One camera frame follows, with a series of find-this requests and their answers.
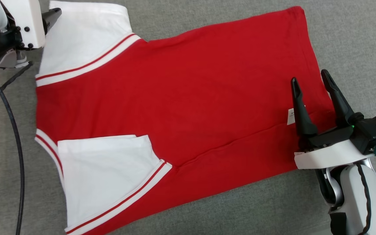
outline varsity t-shirt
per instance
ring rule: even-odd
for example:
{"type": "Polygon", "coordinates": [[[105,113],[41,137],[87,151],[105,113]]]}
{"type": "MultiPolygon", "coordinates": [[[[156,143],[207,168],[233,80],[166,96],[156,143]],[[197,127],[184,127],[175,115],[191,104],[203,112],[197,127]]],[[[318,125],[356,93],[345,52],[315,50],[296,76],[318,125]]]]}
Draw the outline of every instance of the varsity t-shirt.
{"type": "Polygon", "coordinates": [[[290,81],[334,125],[303,9],[145,41],[123,6],[51,2],[62,15],[36,76],[36,140],[54,159],[67,234],[134,220],[296,169],[290,81]]]}

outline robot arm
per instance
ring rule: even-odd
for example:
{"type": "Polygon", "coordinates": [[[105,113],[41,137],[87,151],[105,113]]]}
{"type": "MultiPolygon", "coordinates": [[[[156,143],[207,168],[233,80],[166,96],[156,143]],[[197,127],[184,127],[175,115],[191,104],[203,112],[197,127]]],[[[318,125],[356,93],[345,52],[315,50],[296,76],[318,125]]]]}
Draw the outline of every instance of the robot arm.
{"type": "Polygon", "coordinates": [[[297,79],[291,80],[294,118],[301,153],[299,169],[315,169],[321,193],[330,205],[334,235],[376,234],[376,117],[354,113],[327,70],[321,72],[336,112],[336,128],[318,134],[302,102],[297,79]]]}
{"type": "Polygon", "coordinates": [[[0,67],[16,67],[26,60],[22,51],[44,46],[46,33],[60,15],[59,8],[42,14],[38,0],[1,0],[0,67]]]}

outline white label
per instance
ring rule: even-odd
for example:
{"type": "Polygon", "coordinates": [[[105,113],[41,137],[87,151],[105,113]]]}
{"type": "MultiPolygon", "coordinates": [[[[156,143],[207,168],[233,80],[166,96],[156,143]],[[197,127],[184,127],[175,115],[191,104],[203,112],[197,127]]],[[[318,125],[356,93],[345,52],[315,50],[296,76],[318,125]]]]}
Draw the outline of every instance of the white label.
{"type": "Polygon", "coordinates": [[[288,121],[287,121],[287,125],[291,125],[293,123],[295,123],[294,108],[288,109],[288,121]]]}

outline black cable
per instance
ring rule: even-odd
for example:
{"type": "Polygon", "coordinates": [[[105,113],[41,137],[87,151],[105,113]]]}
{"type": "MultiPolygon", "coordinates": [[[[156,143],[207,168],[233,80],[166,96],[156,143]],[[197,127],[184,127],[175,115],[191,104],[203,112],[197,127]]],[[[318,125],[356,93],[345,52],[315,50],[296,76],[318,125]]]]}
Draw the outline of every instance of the black cable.
{"type": "Polygon", "coordinates": [[[21,148],[20,134],[18,132],[17,124],[15,123],[14,115],[12,114],[11,107],[9,106],[8,100],[4,95],[3,89],[0,87],[0,96],[7,109],[9,120],[11,121],[12,130],[14,131],[15,141],[17,143],[18,159],[20,161],[20,205],[18,209],[17,218],[17,229],[15,231],[16,235],[20,235],[21,231],[21,221],[23,219],[23,208],[24,208],[24,160],[23,160],[23,150],[21,148]]]}
{"type": "Polygon", "coordinates": [[[29,61],[26,66],[24,66],[18,73],[16,73],[14,76],[12,76],[8,81],[4,83],[4,85],[1,86],[1,90],[5,90],[5,88],[14,82],[19,76],[21,76],[25,71],[27,71],[31,66],[33,65],[33,61],[29,61]]]}
{"type": "Polygon", "coordinates": [[[365,197],[367,198],[367,224],[365,225],[362,232],[358,234],[358,235],[364,235],[368,232],[370,228],[371,204],[370,204],[370,196],[369,196],[369,189],[367,185],[367,179],[365,178],[364,171],[362,170],[361,164],[356,164],[356,166],[358,167],[358,172],[359,172],[359,175],[361,176],[362,184],[364,186],[365,197]]]}

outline red stripe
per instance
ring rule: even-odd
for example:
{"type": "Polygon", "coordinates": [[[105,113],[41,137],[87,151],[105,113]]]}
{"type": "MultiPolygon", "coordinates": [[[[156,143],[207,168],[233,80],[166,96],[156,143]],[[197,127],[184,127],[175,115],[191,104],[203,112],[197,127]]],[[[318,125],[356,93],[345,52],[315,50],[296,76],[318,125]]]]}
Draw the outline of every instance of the red stripe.
{"type": "Polygon", "coordinates": [[[125,37],[123,40],[121,40],[117,45],[115,45],[113,48],[111,48],[109,51],[107,51],[104,55],[102,55],[100,58],[92,61],[91,63],[89,64],[85,64],[84,66],[81,66],[79,68],[76,68],[76,69],[72,69],[72,70],[66,70],[66,71],[62,71],[62,72],[58,72],[58,73],[52,73],[52,74],[49,74],[49,75],[45,75],[45,76],[40,76],[40,77],[37,77],[36,80],[39,80],[39,79],[43,79],[43,78],[46,78],[46,77],[50,77],[50,76],[56,76],[56,75],[60,75],[60,74],[64,74],[64,73],[69,73],[69,72],[73,72],[73,71],[76,71],[76,70],[80,70],[80,69],[83,69],[95,62],[97,62],[98,60],[104,58],[107,54],[109,54],[110,52],[112,52],[114,49],[116,49],[118,46],[120,46],[121,43],[123,43],[125,40],[127,40],[129,37],[135,35],[134,33],[130,34],[129,36],[125,37]]]}
{"type": "Polygon", "coordinates": [[[52,149],[52,147],[39,135],[36,135],[37,138],[39,138],[43,143],[52,151],[53,155],[56,157],[56,160],[58,161],[58,164],[60,166],[60,170],[62,172],[62,177],[63,177],[63,168],[62,168],[62,163],[60,162],[59,157],[57,156],[57,153],[52,149]]]}
{"type": "Polygon", "coordinates": [[[139,190],[137,190],[136,192],[134,192],[132,195],[130,195],[128,198],[126,198],[126,199],[124,199],[124,201],[122,201],[122,202],[120,202],[119,204],[117,204],[116,206],[114,206],[114,207],[112,207],[111,209],[109,209],[109,210],[107,210],[106,212],[104,212],[104,213],[102,213],[101,215],[99,215],[99,216],[97,216],[97,217],[95,217],[94,219],[92,219],[92,220],[89,220],[89,221],[87,221],[87,222],[85,222],[85,223],[83,223],[83,224],[81,224],[81,225],[79,225],[79,226],[77,226],[77,227],[75,227],[74,229],[72,229],[72,230],[69,230],[69,231],[67,231],[66,232],[66,234],[69,234],[69,233],[71,233],[71,232],[73,232],[73,231],[75,231],[75,230],[77,230],[77,229],[79,229],[79,228],[81,228],[82,226],[85,226],[85,225],[87,225],[87,224],[89,224],[89,223],[92,223],[92,222],[94,222],[95,220],[98,220],[99,218],[101,218],[101,217],[103,217],[104,215],[106,215],[106,214],[108,214],[108,213],[110,213],[112,210],[114,210],[114,209],[116,209],[117,207],[119,207],[119,206],[121,206],[124,202],[126,202],[126,201],[128,201],[130,198],[132,198],[134,195],[136,195],[138,192],[140,192],[152,179],[153,179],[153,177],[155,177],[155,175],[162,169],[162,167],[165,165],[165,162],[164,163],[162,163],[162,165],[153,173],[153,175],[150,177],[150,179],[139,189],[139,190]]]}

